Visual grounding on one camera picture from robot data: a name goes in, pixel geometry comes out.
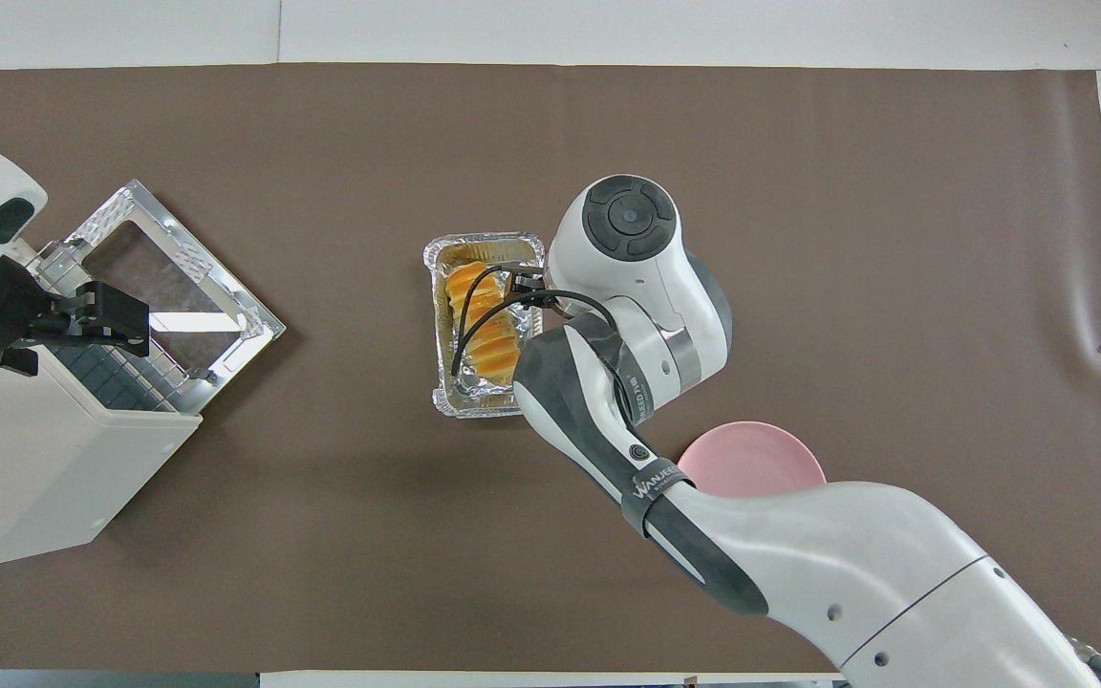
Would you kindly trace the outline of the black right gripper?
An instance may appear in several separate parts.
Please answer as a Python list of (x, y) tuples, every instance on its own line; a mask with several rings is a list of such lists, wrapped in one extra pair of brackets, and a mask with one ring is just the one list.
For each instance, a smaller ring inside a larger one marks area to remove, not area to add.
[(514, 306), (521, 309), (550, 309), (550, 295), (547, 295), (545, 274), (534, 274), (527, 271), (512, 271), (508, 276), (508, 290), (534, 291), (515, 293)]

